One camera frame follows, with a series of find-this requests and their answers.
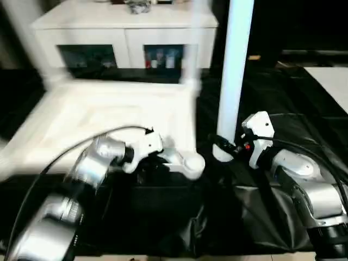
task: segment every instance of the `items on cabinet shelf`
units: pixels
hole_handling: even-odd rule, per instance
[[[151,0],[125,0],[132,14],[148,13],[151,7]]]
[[[145,68],[182,69],[184,45],[145,45]]]

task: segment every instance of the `white pole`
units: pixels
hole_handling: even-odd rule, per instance
[[[69,74],[65,70],[50,67],[33,33],[31,24],[44,15],[40,1],[2,0],[1,3],[31,62],[41,74],[45,87],[51,88],[58,80],[67,79]]]
[[[217,134],[234,143],[254,0],[230,0]],[[232,156],[213,145],[219,161]]]
[[[208,8],[208,0],[193,0],[191,2],[191,25],[189,44],[185,46],[181,83],[191,83],[200,80],[200,69],[197,66],[198,44],[203,42],[201,15]]]

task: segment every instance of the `white tabletop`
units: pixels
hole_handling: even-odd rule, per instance
[[[216,28],[218,22],[208,6],[199,14],[203,27]],[[125,4],[66,0],[33,23],[35,29],[87,28],[188,28],[192,23],[189,3],[156,4],[151,11],[131,14]]]
[[[305,69],[348,113],[348,68],[306,67]]]

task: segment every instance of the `dark background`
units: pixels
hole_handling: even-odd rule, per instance
[[[57,1],[43,2],[44,10],[50,10],[57,4]],[[257,63],[267,67],[275,66],[279,60],[294,63],[310,61],[314,66],[348,64],[344,3],[335,0],[255,0],[248,54],[260,55]],[[212,68],[216,70],[222,70],[228,5],[229,0],[212,0],[212,10],[219,22],[212,61]],[[0,24],[0,51],[5,48],[16,61],[16,66],[30,67],[2,7]]]

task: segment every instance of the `white panel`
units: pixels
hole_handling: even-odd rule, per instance
[[[201,43],[190,42],[190,29],[126,29],[132,68],[145,68],[144,45],[198,45],[198,66],[209,68],[212,60],[215,29],[203,29]]]
[[[348,113],[348,68],[306,67],[305,69]]]
[[[130,68],[123,29],[37,30],[36,38],[52,67],[65,67],[57,45],[112,45],[118,68]]]

